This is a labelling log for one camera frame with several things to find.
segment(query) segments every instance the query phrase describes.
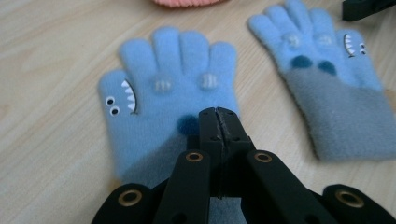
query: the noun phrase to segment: wood grain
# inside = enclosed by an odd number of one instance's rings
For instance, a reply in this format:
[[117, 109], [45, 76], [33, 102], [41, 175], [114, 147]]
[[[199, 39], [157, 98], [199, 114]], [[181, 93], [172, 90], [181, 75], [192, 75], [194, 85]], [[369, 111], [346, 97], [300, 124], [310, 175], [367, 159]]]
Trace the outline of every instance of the wood grain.
[[[342, 1], [305, 0], [328, 9], [337, 28], [358, 29], [386, 90], [396, 92], [396, 7], [341, 21]], [[302, 116], [247, 19], [275, 0], [230, 0], [168, 9], [149, 0], [0, 2], [0, 222], [90, 223], [117, 184], [97, 83], [120, 67], [118, 46], [158, 27], [198, 30], [238, 50], [235, 89], [257, 148], [275, 152], [315, 192], [358, 188], [396, 217], [396, 161], [324, 163]]]

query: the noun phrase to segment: screw hole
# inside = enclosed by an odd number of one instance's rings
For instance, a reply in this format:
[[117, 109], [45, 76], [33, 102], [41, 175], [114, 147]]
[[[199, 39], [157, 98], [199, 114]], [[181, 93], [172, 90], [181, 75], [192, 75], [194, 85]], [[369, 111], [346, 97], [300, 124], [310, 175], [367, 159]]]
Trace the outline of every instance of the screw hole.
[[256, 153], [254, 158], [260, 162], [270, 162], [272, 160], [272, 157], [270, 155], [263, 152]]
[[338, 201], [350, 207], [362, 208], [364, 206], [364, 201], [362, 198], [343, 189], [337, 190], [335, 192], [335, 197], [338, 199]]
[[129, 189], [124, 191], [119, 197], [119, 204], [124, 207], [133, 206], [142, 200], [142, 192], [137, 189]]
[[186, 159], [188, 161], [192, 161], [192, 162], [201, 161], [203, 158], [204, 158], [204, 156], [198, 152], [191, 152], [191, 153], [187, 154], [187, 156], [186, 156]]

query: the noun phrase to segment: black object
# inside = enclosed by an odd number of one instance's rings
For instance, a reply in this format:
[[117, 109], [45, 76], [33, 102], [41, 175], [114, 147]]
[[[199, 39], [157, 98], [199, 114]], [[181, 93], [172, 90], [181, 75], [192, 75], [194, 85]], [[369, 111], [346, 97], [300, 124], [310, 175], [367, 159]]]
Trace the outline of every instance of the black object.
[[357, 189], [333, 185], [320, 196], [304, 187], [275, 154], [256, 150], [231, 110], [203, 110], [199, 127], [168, 180], [119, 187], [92, 223], [204, 224], [210, 197], [242, 198], [249, 224], [396, 223]]
[[343, 20], [358, 21], [396, 5], [396, 0], [346, 0], [343, 2]]

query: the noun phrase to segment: white teeth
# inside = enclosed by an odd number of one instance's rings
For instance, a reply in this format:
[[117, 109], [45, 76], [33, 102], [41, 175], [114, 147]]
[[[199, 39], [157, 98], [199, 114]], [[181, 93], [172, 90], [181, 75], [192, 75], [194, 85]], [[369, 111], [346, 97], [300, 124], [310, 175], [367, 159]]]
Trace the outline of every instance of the white teeth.
[[128, 96], [128, 100], [129, 100], [129, 101], [133, 101], [133, 102], [134, 102], [134, 95], [130, 95], [130, 96]]
[[349, 57], [354, 57], [355, 55], [353, 55], [353, 53], [355, 53], [355, 50], [352, 49], [353, 45], [351, 44], [352, 40], [351, 40], [351, 36], [350, 35], [345, 35], [344, 36], [344, 45], [346, 48], [346, 52], [349, 54]]
[[134, 93], [131, 88], [125, 90], [126, 93]]
[[128, 104], [128, 108], [132, 110], [132, 113], [136, 110], [136, 98], [134, 97], [134, 91], [131, 88], [131, 85], [129, 85], [128, 81], [124, 80], [121, 83], [121, 86], [125, 89], [125, 93], [129, 93], [131, 95], [128, 95], [127, 99], [131, 101], [130, 104]]
[[122, 82], [121, 86], [127, 88], [127, 87], [129, 87], [129, 84], [128, 84], [127, 81], [124, 80], [124, 81]]
[[132, 111], [134, 111], [136, 109], [136, 104], [128, 104], [128, 108], [130, 108]]

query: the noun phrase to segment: pink knit fabric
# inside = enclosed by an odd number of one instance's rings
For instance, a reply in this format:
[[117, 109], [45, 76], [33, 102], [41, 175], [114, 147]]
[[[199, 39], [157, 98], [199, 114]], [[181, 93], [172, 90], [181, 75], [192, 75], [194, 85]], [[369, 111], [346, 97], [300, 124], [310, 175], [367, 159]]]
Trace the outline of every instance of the pink knit fabric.
[[221, 0], [154, 0], [155, 3], [167, 7], [199, 7], [219, 1]]

